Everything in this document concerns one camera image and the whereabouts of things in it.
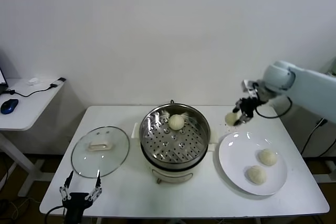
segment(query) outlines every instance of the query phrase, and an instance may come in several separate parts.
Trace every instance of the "blue mouse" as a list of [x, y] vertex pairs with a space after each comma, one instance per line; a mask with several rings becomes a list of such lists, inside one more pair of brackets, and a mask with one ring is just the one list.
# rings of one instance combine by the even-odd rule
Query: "blue mouse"
[[17, 99], [9, 99], [1, 105], [0, 112], [5, 115], [12, 113], [18, 103]]

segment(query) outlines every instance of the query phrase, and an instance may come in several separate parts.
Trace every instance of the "white desk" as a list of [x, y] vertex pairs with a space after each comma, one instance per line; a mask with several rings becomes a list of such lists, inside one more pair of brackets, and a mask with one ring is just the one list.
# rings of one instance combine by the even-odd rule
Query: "white desk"
[[[41, 83], [29, 86], [28, 80], [25, 79], [7, 79], [8, 89], [14, 89], [17, 92], [27, 95], [36, 90], [43, 90], [49, 87], [55, 79], [44, 79]], [[2, 94], [0, 95], [0, 105], [8, 99], [18, 99], [19, 103], [15, 110], [8, 115], [0, 114], [0, 131], [25, 131], [33, 126], [43, 110], [50, 103], [63, 83], [53, 89], [45, 92], [39, 92], [33, 94], [30, 97], [21, 97], [17, 94]], [[36, 164], [33, 164], [29, 159], [22, 154], [14, 144], [0, 133], [0, 149], [2, 149], [11, 159], [14, 160], [14, 164], [10, 167], [8, 175], [10, 175], [15, 169], [16, 164], [21, 166], [26, 172], [29, 173], [26, 181], [22, 185], [18, 196], [26, 196], [31, 185], [34, 181], [51, 181], [54, 174], [42, 173], [39, 169], [43, 164], [43, 160], [38, 160]], [[5, 178], [0, 182], [0, 187], [3, 186]]]
[[[135, 122], [140, 122], [152, 106], [92, 106], [90, 107], [55, 173], [40, 205], [46, 213], [61, 205], [59, 187], [72, 171], [71, 152], [88, 131], [101, 126], [122, 128], [130, 137]], [[210, 126], [223, 136], [229, 132], [224, 116], [232, 106], [196, 106]], [[262, 107], [264, 115], [275, 115], [271, 107]], [[313, 176], [279, 119], [256, 117], [239, 130], [258, 132], [268, 137], [281, 152], [288, 166], [288, 179], [272, 196], [256, 196], [237, 188], [220, 170], [216, 152], [208, 152], [199, 172], [181, 184], [156, 183], [145, 165], [138, 141], [130, 139], [130, 152], [125, 162], [112, 174], [102, 178], [103, 192], [85, 216], [134, 218], [241, 218], [318, 214], [329, 211]], [[95, 179], [74, 174], [70, 191], [90, 192]], [[61, 215], [62, 210], [54, 214]]]

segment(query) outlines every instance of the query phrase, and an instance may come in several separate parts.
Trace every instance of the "cable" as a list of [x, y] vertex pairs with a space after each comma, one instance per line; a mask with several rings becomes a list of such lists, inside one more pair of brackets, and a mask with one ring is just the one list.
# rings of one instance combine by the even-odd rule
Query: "cable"
[[323, 220], [320, 218], [320, 216], [318, 216], [318, 215], [316, 215], [316, 216], [311, 216], [313, 219], [314, 219], [314, 221], [315, 221], [315, 223], [316, 224], [324, 224], [324, 222], [323, 222]]
[[16, 92], [15, 90], [6, 90], [6, 91], [4, 91], [4, 93], [18, 94], [18, 95], [21, 95], [22, 97], [29, 97], [29, 96], [31, 96], [32, 94], [35, 94], [35, 93], [38, 93], [38, 92], [44, 92], [44, 91], [47, 91], [47, 90], [52, 89], [52, 88], [53, 88], [52, 86], [49, 86], [47, 89], [36, 90], [36, 91], [34, 91], [33, 93], [30, 93], [30, 94], [28, 94], [28, 95], [20, 94], [20, 93]]
[[318, 219], [319, 219], [319, 221], [322, 223], [322, 224], [324, 224], [324, 222], [323, 222], [323, 220], [321, 219], [321, 217], [320, 216], [316, 216]]
[[321, 124], [323, 123], [323, 120], [324, 120], [324, 119], [321, 118], [320, 121], [319, 121], [319, 122], [316, 124], [316, 126], [313, 128], [313, 130], [310, 132], [310, 134], [309, 134], [309, 136], [308, 136], [308, 138], [307, 138], [307, 141], [306, 141], [306, 143], [305, 143], [305, 145], [304, 145], [304, 147], [303, 147], [303, 149], [302, 149], [302, 151], [301, 151], [301, 155], [302, 155], [303, 152], [305, 151], [305, 149], [306, 149], [306, 147], [307, 147], [307, 145], [308, 145], [308, 143], [309, 143], [309, 141], [310, 141], [311, 136], [313, 136], [315, 130], [316, 130], [318, 127], [321, 126]]
[[332, 142], [332, 144], [329, 146], [329, 148], [323, 152], [321, 155], [317, 156], [317, 157], [322, 157], [325, 153], [327, 153], [336, 143], [336, 139], [334, 140], [334, 142]]
[[306, 147], [307, 147], [307, 145], [308, 145], [308, 143], [309, 143], [309, 141], [310, 141], [310, 138], [311, 138], [312, 135], [314, 134], [315, 130], [316, 130], [317, 128], [319, 128], [319, 127], [325, 125], [327, 122], [328, 122], [328, 120], [327, 120], [327, 119], [324, 119], [324, 118], [321, 118], [321, 119], [317, 122], [316, 126], [315, 126], [315, 127], [313, 128], [313, 130], [310, 132], [310, 134], [309, 134], [309, 136], [308, 136], [308, 138], [307, 138], [307, 141], [306, 141], [304, 147], [302, 148], [301, 156], [302, 156], [303, 152], [305, 151], [305, 149], [306, 149]]
[[47, 213], [46, 213], [46, 215], [45, 215], [45, 217], [44, 217], [44, 223], [45, 224], [48, 224], [48, 216], [49, 216], [49, 214], [52, 212], [52, 211], [54, 211], [54, 210], [56, 210], [56, 209], [59, 209], [59, 208], [62, 208], [63, 206], [57, 206], [57, 207], [54, 207], [54, 208], [51, 208]]
[[289, 98], [289, 97], [287, 97], [287, 99], [288, 99], [288, 101], [289, 101], [289, 107], [288, 107], [288, 109], [284, 112], [284, 113], [282, 113], [282, 114], [280, 114], [280, 115], [276, 115], [276, 116], [265, 116], [265, 115], [261, 115], [260, 113], [259, 113], [259, 111], [258, 111], [258, 109], [257, 108], [255, 108], [255, 111], [256, 111], [256, 113], [259, 115], [259, 116], [261, 116], [262, 118], [267, 118], [267, 119], [275, 119], [275, 118], [280, 118], [280, 117], [282, 117], [283, 115], [286, 115], [287, 113], [288, 113], [288, 111], [292, 108], [292, 106], [293, 106], [293, 102], [292, 102], [292, 100]]

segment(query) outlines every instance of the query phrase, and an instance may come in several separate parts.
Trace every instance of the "laptop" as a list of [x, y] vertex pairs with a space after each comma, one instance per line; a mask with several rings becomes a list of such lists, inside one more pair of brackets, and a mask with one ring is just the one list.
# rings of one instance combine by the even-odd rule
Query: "laptop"
[[7, 88], [8, 88], [7, 81], [4, 77], [4, 74], [2, 73], [1, 68], [0, 68], [0, 94], [2, 94]]

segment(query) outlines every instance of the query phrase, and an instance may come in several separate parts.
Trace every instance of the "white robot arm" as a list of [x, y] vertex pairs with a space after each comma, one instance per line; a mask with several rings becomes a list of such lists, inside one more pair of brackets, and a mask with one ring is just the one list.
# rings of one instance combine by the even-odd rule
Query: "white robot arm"
[[233, 112], [241, 110], [242, 115], [234, 125], [248, 122], [256, 107], [282, 94], [294, 104], [336, 123], [335, 77], [277, 61], [266, 69], [262, 80], [244, 80], [242, 86], [250, 96], [236, 103]]

